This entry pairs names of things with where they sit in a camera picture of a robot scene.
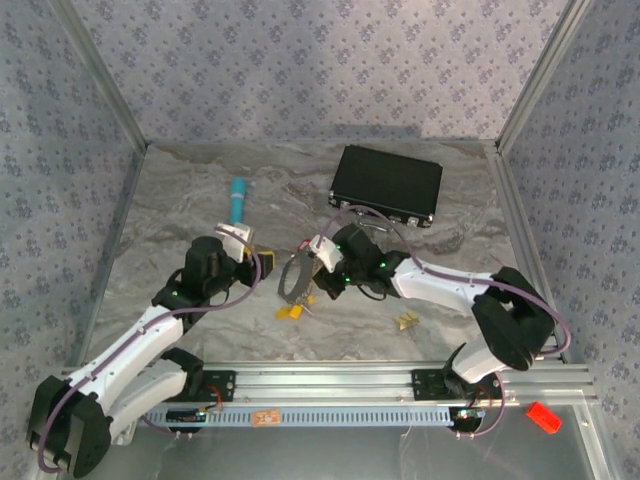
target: white cable tray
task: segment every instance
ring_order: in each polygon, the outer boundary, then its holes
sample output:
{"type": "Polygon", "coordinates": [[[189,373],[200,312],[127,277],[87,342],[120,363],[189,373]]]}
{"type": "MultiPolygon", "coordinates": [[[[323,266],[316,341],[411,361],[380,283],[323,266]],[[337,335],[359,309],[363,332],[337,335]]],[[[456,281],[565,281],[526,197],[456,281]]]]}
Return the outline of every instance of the white cable tray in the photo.
{"type": "MultiPolygon", "coordinates": [[[[166,421],[167,410],[185,407],[159,407],[147,414],[147,418],[160,427],[251,427],[252,414],[264,412],[264,408],[231,407],[222,412],[209,411],[204,422],[185,423],[166,421]]],[[[451,426],[448,407],[281,407],[277,409],[279,427],[408,427],[451,426]]]]}

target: wire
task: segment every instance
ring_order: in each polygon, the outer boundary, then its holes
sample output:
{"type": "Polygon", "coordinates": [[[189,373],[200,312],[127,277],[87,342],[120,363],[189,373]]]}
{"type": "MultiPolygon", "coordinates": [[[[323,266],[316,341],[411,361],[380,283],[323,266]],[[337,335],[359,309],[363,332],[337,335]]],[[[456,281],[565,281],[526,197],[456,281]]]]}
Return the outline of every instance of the wire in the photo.
{"type": "MultiPolygon", "coordinates": [[[[40,435],[40,439],[38,441],[38,466],[40,467],[40,469],[42,471],[44,471],[45,473],[60,473],[60,472],[62,472],[62,469],[50,467],[50,466],[48,466],[46,464],[45,459],[44,459],[44,451],[45,451],[45,446],[47,444],[47,439],[49,437],[49,434],[51,433],[51,428],[53,427],[53,423],[55,422],[56,418],[60,414],[60,411],[64,408],[65,404],[69,401],[69,399],[73,396],[73,394],[75,394],[78,390],[80,390],[87,383],[89,383],[89,381],[92,381],[93,379],[95,379],[95,377],[97,375],[99,375],[118,356],[120,356],[120,354],[122,354],[122,352],[125,351],[138,337],[140,337],[141,335],[144,335],[151,327],[153,327],[157,323],[159,323],[162,320],[164,320],[166,318],[169,318],[169,317],[173,317],[173,316],[176,316],[176,315],[182,315],[182,314],[185,314],[185,313],[214,312],[214,311],[218,311],[218,310],[224,310],[224,309],[227,309],[227,308],[235,307],[239,303],[241,303],[244,300],[246,300],[255,291],[255,289],[258,286],[258,283],[260,283],[260,279],[262,277],[262,265],[260,264],[260,257],[258,256],[258,253],[256,252],[256,250],[245,239],[243,239],[239,235],[236,235],[235,233],[233,233],[233,232],[231,232],[229,230],[226,230],[226,229],[224,229],[222,227],[216,227],[214,230],[216,232],[222,233],[224,235],[228,235],[229,237],[233,238],[234,240],[239,241],[251,253],[251,257],[253,258],[253,262],[254,262],[254,264],[256,266],[256,277],[255,277],[255,280],[253,281],[253,284],[249,287],[249,290],[247,290],[243,295],[241,295],[237,299],[235,299],[235,300],[233,300],[233,301],[231,301],[229,303],[223,303],[222,305],[210,306],[210,307],[179,308],[177,310],[171,310],[171,311],[165,312],[165,313],[163,313],[161,315],[158,315],[157,317],[149,320],[142,328],[138,329],[133,335],[131,335],[129,338],[127,338],[124,342],[122,342],[122,344],[118,348],[116,348],[111,353],[111,355],[109,355],[105,360],[103,360],[102,363],[100,363],[100,365],[98,365],[96,368],[94,368],[87,377],[79,380],[78,383],[76,383],[74,386],[72,386],[67,391],[67,393],[65,393],[63,395],[63,397],[56,404],[56,406],[53,407],[53,410],[51,411],[51,413],[47,417],[47,421],[45,422],[44,429],[42,430],[42,434],[40,435]]],[[[146,418],[146,416],[143,416],[142,420],[147,424],[151,423],[146,418]]]]}
{"type": "Polygon", "coordinates": [[[227,289],[225,290],[225,296],[224,296],[224,300],[223,300],[223,302],[222,302],[222,303],[219,303],[218,305],[212,305],[212,306],[214,306],[214,307],[221,307],[221,306],[223,306],[225,303],[227,303],[227,301],[228,301],[228,300],[229,300],[229,289],[227,288],[227,289]]]}
{"type": "Polygon", "coordinates": [[[220,406],[220,412],[224,409],[223,405],[222,405],[222,395],[220,394],[220,390],[218,390],[218,387],[216,387],[215,385],[206,385],[204,388],[211,390],[213,393],[216,394],[216,404],[215,405],[209,405],[207,407],[205,407],[205,410],[208,410],[210,408],[213,407],[217,407],[220,406]]]}
{"type": "Polygon", "coordinates": [[[437,270],[429,268],[427,265],[425,265],[423,262],[420,261],[420,259],[417,257],[415,253],[415,250],[411,247],[411,245],[409,245],[409,242],[407,241],[407,239],[398,231],[394,223],[391,222],[382,213],[380,213],[379,211],[371,207],[367,207],[365,205],[349,205],[348,207],[340,209],[335,215],[333,215],[329,219],[329,221],[324,225],[324,227],[320,231],[320,235],[318,236],[318,244],[317,244],[318,247],[320,247],[320,243],[322,242],[323,238],[326,236],[327,231],[329,230],[329,227],[331,227],[331,224],[333,224],[333,222],[335,222],[339,217],[341,217],[345,213],[353,210],[362,210],[364,212],[369,212],[381,218],[387,224],[389,224],[389,226],[393,229],[394,232],[396,232],[396,234],[400,238],[400,241],[409,252],[409,256],[411,257],[413,262],[421,271],[429,275],[432,275],[434,277],[442,278],[443,280],[450,280],[450,281],[458,282],[462,284],[473,283],[476,285],[485,285],[489,287],[495,287],[507,292],[511,292],[518,295],[521,298],[524,298],[525,300],[530,301],[531,303],[540,307],[542,310],[548,313],[555,320],[555,322],[560,326],[560,328],[562,328],[565,338],[564,338],[564,344],[562,346],[558,346],[557,348],[540,352],[542,355],[545,355],[545,356],[557,355],[567,350],[569,348],[569,345],[571,345],[571,331],[569,330],[569,324],[558,312],[556,312],[553,308],[551,308],[544,300],[536,297],[535,295],[530,294],[529,292],[526,292],[520,288],[514,287],[507,283],[497,282],[495,280],[487,280],[484,278],[462,277],[458,275],[452,275],[450,273],[439,272],[437,270]]]}
{"type": "Polygon", "coordinates": [[[504,415],[504,410],[505,407],[507,406],[507,400],[506,400],[506,393],[504,391],[504,383],[502,382],[502,376],[500,375],[499,372],[494,372],[496,375],[496,378],[498,379],[498,384],[500,385],[500,393],[502,396],[502,399],[500,401],[500,410],[498,410],[498,416],[493,420],[493,423],[491,425],[489,425],[487,428],[485,428],[484,430],[480,430],[479,432],[473,432],[473,433],[466,433],[466,432],[457,432],[457,433],[461,433],[465,436],[468,437],[480,437],[482,435],[486,435],[487,433],[489,433],[491,430],[493,430],[494,428],[496,428],[496,426],[498,425],[498,423],[500,423],[500,420],[502,420],[502,416],[504,415]]]}
{"type": "Polygon", "coordinates": [[[493,407],[493,398],[491,398],[491,394],[489,393],[489,390],[487,390],[486,388],[484,388],[482,385],[478,385],[476,387],[476,391],[474,393],[473,399],[471,400],[471,403],[469,404],[469,406],[467,408],[471,408],[475,405],[475,403],[479,400],[480,398],[480,392],[484,392],[484,394],[487,396],[487,398],[489,399],[489,408],[493,407]]]}
{"type": "Polygon", "coordinates": [[[382,292],[382,296],[381,297],[374,297],[369,292],[367,292],[364,288],[362,288],[362,285],[356,285],[356,288],[358,290],[360,290],[360,293],[362,293],[365,297],[367,297],[367,298],[369,298],[371,300],[374,300],[376,302],[381,302],[382,300],[387,298],[387,292],[382,292]]]}

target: teal marker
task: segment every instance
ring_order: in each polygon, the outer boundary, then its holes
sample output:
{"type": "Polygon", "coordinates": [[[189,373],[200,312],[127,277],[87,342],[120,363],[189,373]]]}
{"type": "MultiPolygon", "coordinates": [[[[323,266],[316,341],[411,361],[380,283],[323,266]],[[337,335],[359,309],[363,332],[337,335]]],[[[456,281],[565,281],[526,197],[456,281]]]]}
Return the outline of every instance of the teal marker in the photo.
{"type": "Polygon", "coordinates": [[[242,223],[242,210],[244,208],[244,196],[247,193],[247,185],[242,177],[233,177],[231,180],[231,210],[229,212],[229,225],[242,223]]]}

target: orange label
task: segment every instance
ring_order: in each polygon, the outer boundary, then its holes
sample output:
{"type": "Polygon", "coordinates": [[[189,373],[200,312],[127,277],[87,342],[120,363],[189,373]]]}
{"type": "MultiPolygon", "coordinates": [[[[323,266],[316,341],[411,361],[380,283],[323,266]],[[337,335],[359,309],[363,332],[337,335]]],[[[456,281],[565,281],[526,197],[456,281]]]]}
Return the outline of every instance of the orange label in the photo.
{"type": "Polygon", "coordinates": [[[280,410],[274,408],[273,410],[264,410],[262,412],[253,412],[251,414],[251,426],[256,427],[270,427],[272,425],[278,425],[280,423],[280,410]]]}

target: case handle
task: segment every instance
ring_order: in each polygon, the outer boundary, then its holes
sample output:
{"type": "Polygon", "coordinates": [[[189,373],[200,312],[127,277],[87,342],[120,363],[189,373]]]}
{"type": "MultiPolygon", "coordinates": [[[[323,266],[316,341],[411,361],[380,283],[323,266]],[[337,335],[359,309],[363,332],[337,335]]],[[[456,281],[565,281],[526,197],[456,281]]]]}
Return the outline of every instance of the case handle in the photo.
{"type": "MultiPolygon", "coordinates": [[[[364,213],[359,210],[356,210],[356,214],[358,215],[358,219],[356,220],[356,223],[358,224],[359,227],[371,227],[385,233],[388,233],[393,230],[393,228],[391,227],[381,227],[380,225],[376,225],[375,223],[369,223],[369,222],[363,221],[362,219],[364,218],[364,213]]],[[[395,220],[392,220],[392,219],[389,219],[389,221],[391,223],[396,223],[395,220]]]]}

